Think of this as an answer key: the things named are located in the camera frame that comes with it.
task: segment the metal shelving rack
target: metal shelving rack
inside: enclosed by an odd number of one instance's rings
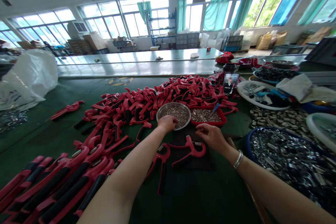
[[[176,35],[174,36],[165,36],[165,37],[160,37],[160,36],[154,36],[153,34],[153,31],[155,30],[175,30],[175,34],[177,33],[177,30],[176,30],[176,8],[175,8],[175,13],[172,14],[172,17],[158,17],[158,18],[151,18],[150,17],[150,14],[147,12],[147,15],[148,15],[148,24],[149,24],[149,30],[150,30],[150,36],[152,37],[152,44],[153,46],[155,46],[155,39],[165,39],[165,38],[169,38],[169,37],[175,37],[176,38]],[[175,27],[168,27],[168,28],[160,28],[160,29],[153,29],[152,28],[152,21],[155,21],[155,20],[163,20],[163,19],[175,19]]]

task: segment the blue tray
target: blue tray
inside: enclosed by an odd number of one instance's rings
[[[265,81],[265,82],[268,82],[268,83],[271,83],[271,84],[278,84],[278,83],[280,83],[280,82],[275,82],[275,81],[272,81],[272,80],[265,80],[265,79],[262,79],[262,78],[260,78],[260,77],[258,77],[257,75],[256,75],[256,72],[258,72],[258,71],[254,71],[253,72],[253,75],[255,76],[255,77],[257,77],[258,79],[260,79],[260,80],[262,80],[262,81]]]
[[[302,137],[299,137],[298,135],[295,135],[295,134],[292,134],[286,130],[282,130],[282,129],[278,129],[278,128],[275,128],[275,127],[262,127],[264,129],[270,129],[270,130],[279,130],[281,132],[285,132],[286,134],[288,134],[289,136],[291,137],[295,137],[295,138],[299,138],[303,141],[305,141],[307,144],[309,144],[311,146],[311,148],[313,148],[315,151],[319,152],[321,155],[323,156],[326,156],[327,158],[330,158],[332,160],[334,160],[336,162],[336,160],[327,152],[321,150],[319,147],[317,147],[315,144],[313,144],[312,142],[310,141],[307,141],[306,139],[302,138]],[[250,147],[250,139],[251,139],[251,136],[252,134],[257,130],[258,128],[255,128],[253,130],[251,130],[247,137],[246,137],[246,149],[247,149],[247,155],[248,155],[248,158],[251,159],[253,162],[255,162],[256,164],[260,165],[261,164],[256,160],[256,158],[254,157],[252,151],[251,151],[251,147]]]

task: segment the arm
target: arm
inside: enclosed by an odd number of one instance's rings
[[[196,128],[196,134],[211,148],[235,164],[239,152],[227,143],[219,128],[208,124]],[[332,215],[247,157],[237,171],[280,223],[336,223]]]
[[[163,137],[177,120],[162,117],[157,128],[140,142],[106,180],[87,206],[78,223],[128,223],[133,201],[151,166]]]

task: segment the stainless steel bowl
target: stainless steel bowl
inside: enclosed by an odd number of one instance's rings
[[[287,69],[297,65],[297,63],[294,61],[282,61],[282,60],[271,61],[271,63],[273,66],[277,68],[287,68]]]
[[[183,126],[182,126],[181,128],[179,128],[179,129],[174,129],[174,131],[183,129],[184,127],[187,126],[187,124],[188,124],[188,123],[190,122],[190,120],[191,120],[191,112],[190,112],[189,108],[188,108],[186,105],[182,104],[182,103],[166,103],[166,104],[164,104],[164,105],[161,106],[161,107],[159,108],[159,110],[157,111],[157,113],[156,113],[156,120],[159,121],[159,119],[161,118],[161,114],[162,114],[163,112],[165,112],[168,108],[171,108],[171,107],[180,107],[181,109],[185,110],[186,113],[188,114],[188,120],[187,120],[187,122],[185,123],[185,125],[183,125]]]

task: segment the bangle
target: bangle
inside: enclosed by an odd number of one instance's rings
[[[239,156],[238,156],[238,159],[236,161],[236,163],[234,164],[234,168],[237,170],[238,169],[238,166],[240,165],[240,163],[242,162],[243,160],[243,152],[241,150],[239,150]]]

